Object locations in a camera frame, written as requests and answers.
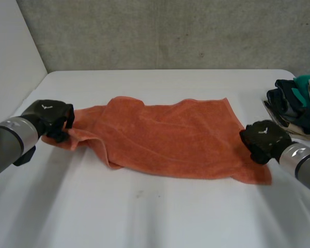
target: white wall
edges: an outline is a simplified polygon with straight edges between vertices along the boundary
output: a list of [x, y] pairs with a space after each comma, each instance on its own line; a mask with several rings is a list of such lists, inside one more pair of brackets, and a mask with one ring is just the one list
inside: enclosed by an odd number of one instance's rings
[[0, 0], [0, 121], [47, 75], [15, 0]]

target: green cloth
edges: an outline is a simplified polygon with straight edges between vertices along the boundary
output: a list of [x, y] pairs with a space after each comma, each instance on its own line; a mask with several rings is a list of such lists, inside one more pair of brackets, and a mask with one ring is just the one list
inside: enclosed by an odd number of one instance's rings
[[297, 91], [294, 91], [294, 90], [293, 90], [293, 93], [299, 100], [301, 98], [300, 95], [302, 95], [302, 97], [304, 98], [306, 102], [306, 107], [310, 109], [310, 97], [309, 97], [309, 91], [308, 91], [309, 80], [310, 80], [310, 75], [294, 77], [294, 82], [296, 84], [296, 87], [299, 89], [300, 94], [297, 94]]
[[301, 95], [300, 91], [296, 88], [292, 88], [291, 91], [293, 91], [294, 95], [296, 96], [297, 99], [302, 103], [302, 107], [306, 107], [306, 100], [304, 97]]

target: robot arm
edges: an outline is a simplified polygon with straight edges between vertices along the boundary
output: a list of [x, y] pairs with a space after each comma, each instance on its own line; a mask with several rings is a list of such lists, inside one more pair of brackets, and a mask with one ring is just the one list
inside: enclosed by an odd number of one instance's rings
[[21, 116], [1, 122], [0, 173], [11, 164], [20, 166], [29, 162], [42, 135], [54, 138], [58, 143], [65, 141], [69, 135], [62, 130], [71, 128], [73, 121], [71, 104], [38, 100]]
[[240, 137], [258, 164], [275, 158], [280, 166], [310, 189], [310, 148], [293, 142], [275, 123], [264, 120], [248, 125]]
[[295, 143], [288, 146], [279, 159], [280, 166], [310, 189], [310, 148]]

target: gray concrete wall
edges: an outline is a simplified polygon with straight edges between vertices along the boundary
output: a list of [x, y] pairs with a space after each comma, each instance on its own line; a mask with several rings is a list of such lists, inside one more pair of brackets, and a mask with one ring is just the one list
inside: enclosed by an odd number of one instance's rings
[[310, 0], [17, 0], [49, 72], [310, 73]]

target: orange towel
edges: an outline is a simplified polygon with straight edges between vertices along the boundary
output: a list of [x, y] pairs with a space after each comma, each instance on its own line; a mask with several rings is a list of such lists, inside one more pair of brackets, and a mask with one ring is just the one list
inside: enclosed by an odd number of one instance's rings
[[116, 97], [107, 106], [76, 110], [68, 141], [42, 140], [70, 150], [88, 146], [113, 169], [271, 184], [268, 167], [255, 164], [241, 142], [242, 129], [227, 99], [145, 106]]

